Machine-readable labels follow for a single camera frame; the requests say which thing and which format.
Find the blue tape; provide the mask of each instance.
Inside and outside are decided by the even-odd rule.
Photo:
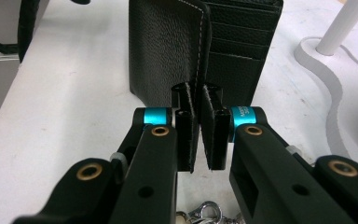
[[[144,125],[166,125],[167,108],[166,107],[147,107],[145,108]]]
[[[232,138],[234,142],[238,126],[245,123],[256,123],[257,120],[255,118],[255,111],[250,106],[232,106],[231,112],[234,123],[234,136]]]

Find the table surface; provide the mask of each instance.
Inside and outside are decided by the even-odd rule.
[[[325,120],[331,104],[323,83],[293,52],[307,36],[323,36],[337,1],[286,0],[253,105],[307,161],[330,153]],[[0,110],[0,223],[38,212],[74,163],[108,160],[143,107],[129,91],[128,1],[50,1]],[[343,43],[358,58],[358,24]],[[228,169],[209,171],[199,145],[196,171],[180,173],[177,210],[204,201],[227,217],[240,212]],[[227,168],[231,161],[229,145]]]

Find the white stitching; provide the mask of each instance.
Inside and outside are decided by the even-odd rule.
[[[196,96],[197,94],[197,83],[198,83],[198,78],[199,78],[199,70],[200,70],[200,53],[201,53],[201,40],[202,40],[202,20],[203,20],[203,10],[200,9],[199,7],[196,7],[190,3],[188,3],[187,1],[184,0],[178,0],[179,2],[185,3],[191,7],[194,7],[196,9],[198,9],[202,14],[201,14],[201,21],[200,21],[200,44],[199,44],[199,59],[197,61],[197,74],[196,74],[196,83],[195,83],[195,90],[194,90],[194,95]]]

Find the white pole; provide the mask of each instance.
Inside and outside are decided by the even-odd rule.
[[[316,50],[322,55],[333,55],[356,22],[358,22],[358,0],[348,0],[328,28]]]

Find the white stand base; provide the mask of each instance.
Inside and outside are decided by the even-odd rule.
[[[316,47],[320,40],[304,38],[295,50],[295,57],[331,94],[326,121],[331,152],[358,161],[358,61],[343,46],[333,56],[318,53]]]

